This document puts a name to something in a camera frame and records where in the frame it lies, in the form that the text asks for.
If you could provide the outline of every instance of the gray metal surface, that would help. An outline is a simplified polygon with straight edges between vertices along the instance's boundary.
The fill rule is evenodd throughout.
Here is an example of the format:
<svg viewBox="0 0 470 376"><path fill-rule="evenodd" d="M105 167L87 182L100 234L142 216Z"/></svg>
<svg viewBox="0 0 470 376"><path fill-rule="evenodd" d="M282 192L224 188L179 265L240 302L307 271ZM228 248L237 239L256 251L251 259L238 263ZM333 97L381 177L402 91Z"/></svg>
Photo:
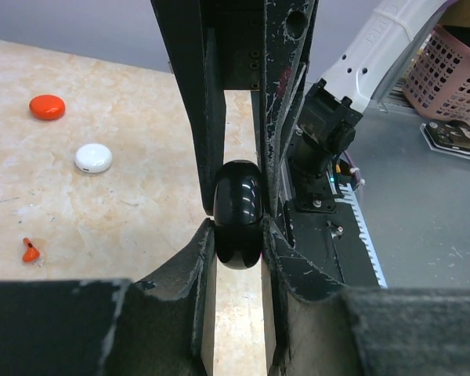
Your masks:
<svg viewBox="0 0 470 376"><path fill-rule="evenodd" d="M470 287L470 161L431 151L423 119L368 109L349 148L390 287Z"/></svg>

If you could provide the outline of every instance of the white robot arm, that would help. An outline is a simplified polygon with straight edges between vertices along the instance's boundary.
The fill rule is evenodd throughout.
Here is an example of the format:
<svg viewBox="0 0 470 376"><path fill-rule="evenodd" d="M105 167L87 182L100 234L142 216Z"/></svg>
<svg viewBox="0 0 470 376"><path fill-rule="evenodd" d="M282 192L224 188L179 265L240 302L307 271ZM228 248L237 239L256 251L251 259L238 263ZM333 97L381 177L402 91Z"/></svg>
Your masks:
<svg viewBox="0 0 470 376"><path fill-rule="evenodd" d="M458 0L382 0L350 47L306 95L298 127L322 174L345 151L371 100L381 101L443 12Z"/></svg>

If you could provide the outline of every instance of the beige tabletop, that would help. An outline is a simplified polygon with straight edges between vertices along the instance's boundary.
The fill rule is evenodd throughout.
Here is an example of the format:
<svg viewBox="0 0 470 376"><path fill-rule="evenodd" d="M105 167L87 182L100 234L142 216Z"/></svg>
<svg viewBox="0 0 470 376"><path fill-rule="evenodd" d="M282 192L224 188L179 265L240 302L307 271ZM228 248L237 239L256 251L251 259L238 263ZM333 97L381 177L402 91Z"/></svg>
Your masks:
<svg viewBox="0 0 470 376"><path fill-rule="evenodd" d="M31 98L60 96L39 121ZM227 92L225 160L255 160L251 102ZM74 166L86 143L114 162ZM144 277L205 218L190 125L171 74L0 41L0 280ZM23 238L41 252L25 264ZM218 267L215 374L265 374L259 266Z"/></svg>

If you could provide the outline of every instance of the black metal frame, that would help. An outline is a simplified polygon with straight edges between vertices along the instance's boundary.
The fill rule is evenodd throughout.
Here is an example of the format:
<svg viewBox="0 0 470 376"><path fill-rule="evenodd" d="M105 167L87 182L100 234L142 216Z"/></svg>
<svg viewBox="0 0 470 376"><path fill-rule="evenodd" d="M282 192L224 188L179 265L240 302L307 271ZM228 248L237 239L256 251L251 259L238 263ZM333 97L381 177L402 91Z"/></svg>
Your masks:
<svg viewBox="0 0 470 376"><path fill-rule="evenodd" d="M318 0L152 4L190 119L208 215L223 166L223 90L252 91L268 373L470 374L470 292L380 290L351 207L312 209L315 190L327 196L331 188L288 160L288 147L301 142L291 138ZM306 136L324 143L327 162L360 115L343 99L317 118L324 95L315 85L302 120ZM324 120L330 128L321 133ZM295 187L287 202L282 163ZM212 375L215 265L215 224L206 219L183 250L135 284L0 283L0 374Z"/></svg>

